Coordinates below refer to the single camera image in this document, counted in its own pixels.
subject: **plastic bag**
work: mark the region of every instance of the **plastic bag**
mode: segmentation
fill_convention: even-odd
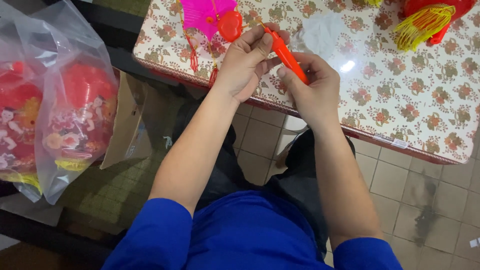
[[[118,83],[104,42],[70,1],[15,18],[14,24],[26,61],[42,77],[36,170],[41,192],[54,204],[106,152]]]
[[[41,194],[35,164],[35,125],[42,78],[25,62],[10,20],[0,21],[0,179],[33,201]]]

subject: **dark pants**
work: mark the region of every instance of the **dark pants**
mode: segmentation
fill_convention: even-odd
[[[192,101],[180,108],[173,129],[174,143],[192,119],[200,102]],[[237,191],[264,190],[271,192],[297,206],[305,216],[315,234],[317,254],[323,259],[326,254],[328,233],[318,193],[312,130],[309,129],[300,135],[290,148],[285,161],[288,169],[282,174],[273,175],[264,186],[252,184],[243,176],[233,149],[236,137],[235,130],[231,125],[195,211]],[[347,137],[345,138],[355,155],[352,142]]]

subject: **cardboard box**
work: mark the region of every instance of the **cardboard box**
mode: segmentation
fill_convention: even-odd
[[[101,169],[135,158],[146,158],[152,144],[145,119],[160,117],[168,107],[156,89],[120,71],[117,116]]]

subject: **yellow tassel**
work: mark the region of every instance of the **yellow tassel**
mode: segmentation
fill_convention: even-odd
[[[377,7],[380,7],[381,2],[382,2],[382,0],[367,0],[367,3],[369,3],[372,6],[377,6]]]
[[[399,50],[417,50],[417,46],[427,41],[450,22],[455,14],[455,6],[435,4],[424,7],[397,25],[393,32],[399,35],[395,44]]]
[[[36,173],[0,173],[0,178],[8,182],[30,184],[36,187],[40,192],[40,195],[42,195],[40,183],[38,182],[38,175]]]
[[[63,168],[67,171],[75,171],[75,172],[82,172],[86,170],[89,166],[86,162],[78,162],[78,161],[68,161],[68,160],[56,160],[55,164],[57,165],[58,169]]]

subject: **floral tablecloth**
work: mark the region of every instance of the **floral tablecloth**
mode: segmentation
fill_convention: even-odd
[[[256,20],[271,21],[292,35],[316,12],[341,13],[347,31],[340,34],[328,62],[342,77],[338,112],[344,130],[360,138],[407,141],[404,152],[430,160],[468,161],[480,115],[480,2],[451,25],[441,44],[422,44],[406,53],[396,50],[392,33],[403,19],[401,0],[385,0],[380,8],[364,0],[238,4],[250,27]],[[213,69],[206,38],[194,28],[188,30],[199,41],[199,69],[193,72],[179,8],[175,0],[152,0],[133,53],[156,71],[206,86]],[[219,62],[227,48],[217,33],[212,50]],[[276,70],[262,77],[251,101],[296,115]]]

